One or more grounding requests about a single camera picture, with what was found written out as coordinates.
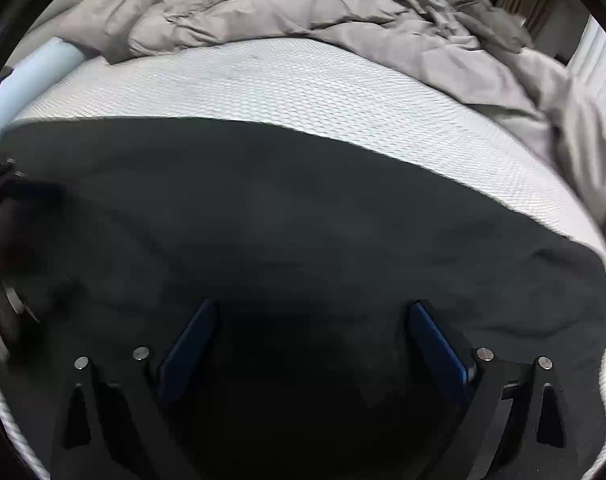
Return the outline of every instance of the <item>dark blanket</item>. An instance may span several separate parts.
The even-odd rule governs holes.
[[[406,356],[417,298],[503,359],[549,356],[583,470],[603,445],[601,260],[475,190],[233,121],[22,124],[0,155],[67,192],[0,208],[0,259],[44,330],[0,382],[46,465],[75,358],[162,353],[202,296],[221,326],[180,413],[215,478],[413,478],[451,424]]]
[[[481,41],[489,41],[519,53],[524,46],[533,48],[525,27],[490,0],[445,0],[452,6],[456,19]]]

